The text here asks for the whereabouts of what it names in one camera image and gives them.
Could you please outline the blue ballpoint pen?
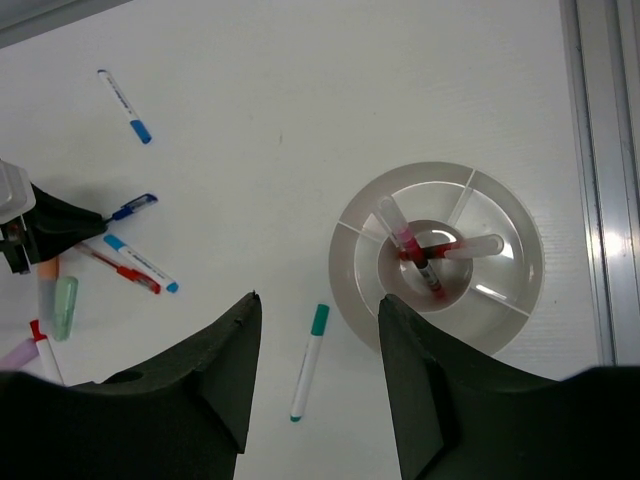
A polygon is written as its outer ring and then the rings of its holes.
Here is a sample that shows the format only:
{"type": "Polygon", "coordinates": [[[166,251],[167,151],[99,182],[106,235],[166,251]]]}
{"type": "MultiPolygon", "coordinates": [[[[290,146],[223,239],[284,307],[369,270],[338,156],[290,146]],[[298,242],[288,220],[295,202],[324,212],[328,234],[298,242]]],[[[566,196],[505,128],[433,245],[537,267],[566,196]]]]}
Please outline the blue ballpoint pen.
{"type": "Polygon", "coordinates": [[[150,207],[158,202],[158,198],[151,194],[145,193],[135,199],[130,200],[126,204],[122,205],[117,211],[111,214],[106,221],[116,222],[121,221],[127,217],[130,217],[147,207],[150,207]]]}

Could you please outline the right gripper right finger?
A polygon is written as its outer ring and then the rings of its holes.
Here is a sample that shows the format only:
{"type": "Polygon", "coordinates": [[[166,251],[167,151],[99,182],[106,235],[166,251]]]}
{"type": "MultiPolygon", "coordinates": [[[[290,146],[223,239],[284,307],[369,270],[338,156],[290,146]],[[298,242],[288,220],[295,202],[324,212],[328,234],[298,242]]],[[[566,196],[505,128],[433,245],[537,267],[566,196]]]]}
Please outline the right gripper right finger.
{"type": "Polygon", "coordinates": [[[504,364],[394,295],[379,339],[405,479],[635,479],[639,371],[594,367],[562,381],[504,364]]]}

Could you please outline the red gel pen clear cap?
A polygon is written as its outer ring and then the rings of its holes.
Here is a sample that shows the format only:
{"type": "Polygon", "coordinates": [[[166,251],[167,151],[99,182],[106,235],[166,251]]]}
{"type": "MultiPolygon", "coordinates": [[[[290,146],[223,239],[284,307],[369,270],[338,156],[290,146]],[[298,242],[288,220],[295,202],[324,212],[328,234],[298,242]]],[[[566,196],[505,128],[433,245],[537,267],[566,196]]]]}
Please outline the red gel pen clear cap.
{"type": "Polygon", "coordinates": [[[423,247],[422,253],[428,260],[469,260],[499,255],[504,246],[505,242],[500,235],[489,234],[423,247]]]}

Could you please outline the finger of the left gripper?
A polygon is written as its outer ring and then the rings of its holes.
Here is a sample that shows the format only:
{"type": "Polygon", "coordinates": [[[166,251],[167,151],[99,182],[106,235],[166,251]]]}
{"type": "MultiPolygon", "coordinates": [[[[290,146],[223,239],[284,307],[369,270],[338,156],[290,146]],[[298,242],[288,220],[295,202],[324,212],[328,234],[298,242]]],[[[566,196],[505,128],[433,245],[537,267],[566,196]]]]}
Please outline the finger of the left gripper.
{"type": "Polygon", "coordinates": [[[100,214],[60,200],[31,185],[35,205],[1,221],[1,255],[13,274],[49,261],[77,244],[107,232],[100,214]]]}

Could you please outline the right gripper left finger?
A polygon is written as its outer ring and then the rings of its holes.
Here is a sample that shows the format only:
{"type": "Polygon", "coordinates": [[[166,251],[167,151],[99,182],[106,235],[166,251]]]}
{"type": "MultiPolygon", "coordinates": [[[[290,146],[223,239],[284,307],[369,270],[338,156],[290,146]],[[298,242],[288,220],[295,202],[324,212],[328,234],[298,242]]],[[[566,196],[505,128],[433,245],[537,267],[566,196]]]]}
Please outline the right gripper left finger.
{"type": "Polygon", "coordinates": [[[230,479],[245,451],[262,305],[249,293],[199,332],[101,383],[1,376],[5,479],[230,479]]]}

